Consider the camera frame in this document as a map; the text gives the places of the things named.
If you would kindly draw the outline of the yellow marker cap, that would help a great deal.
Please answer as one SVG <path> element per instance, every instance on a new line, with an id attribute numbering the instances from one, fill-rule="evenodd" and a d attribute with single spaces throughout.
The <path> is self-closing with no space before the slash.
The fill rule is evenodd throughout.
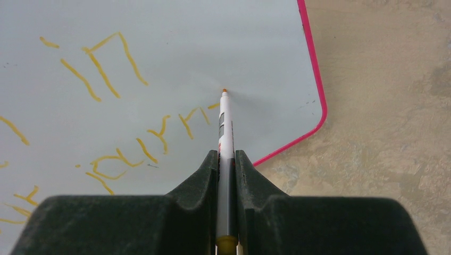
<path id="1" fill-rule="evenodd" d="M 233 235 L 220 236 L 215 240 L 217 255 L 237 255 L 238 238 Z"/>

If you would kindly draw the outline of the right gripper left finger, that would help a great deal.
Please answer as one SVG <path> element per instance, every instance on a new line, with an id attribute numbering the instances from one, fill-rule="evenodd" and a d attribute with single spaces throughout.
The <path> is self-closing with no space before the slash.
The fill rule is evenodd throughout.
<path id="1" fill-rule="evenodd" d="M 218 153 L 165 195 L 58 195 L 12 254 L 214 254 Z"/>

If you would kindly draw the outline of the pink framed whiteboard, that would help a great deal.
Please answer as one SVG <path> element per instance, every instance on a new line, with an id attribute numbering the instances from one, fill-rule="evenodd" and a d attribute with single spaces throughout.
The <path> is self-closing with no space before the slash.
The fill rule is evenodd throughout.
<path id="1" fill-rule="evenodd" d="M 327 115 L 303 1 L 1 1 L 1 254 L 66 194 L 165 194 L 218 147 L 260 164 Z"/>

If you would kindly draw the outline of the white marker pen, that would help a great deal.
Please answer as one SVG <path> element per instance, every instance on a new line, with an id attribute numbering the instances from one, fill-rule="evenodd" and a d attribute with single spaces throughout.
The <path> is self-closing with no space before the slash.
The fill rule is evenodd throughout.
<path id="1" fill-rule="evenodd" d="M 216 237 L 237 237 L 235 149 L 231 103 L 227 89 L 223 89 L 220 98 L 218 157 L 219 180 Z"/>

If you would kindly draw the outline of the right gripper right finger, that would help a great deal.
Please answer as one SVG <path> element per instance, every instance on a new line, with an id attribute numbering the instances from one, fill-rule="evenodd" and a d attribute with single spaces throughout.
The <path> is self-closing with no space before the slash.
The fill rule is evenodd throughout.
<path id="1" fill-rule="evenodd" d="M 406 209 L 377 197 L 290 196 L 236 152 L 244 254 L 426 254 Z"/>

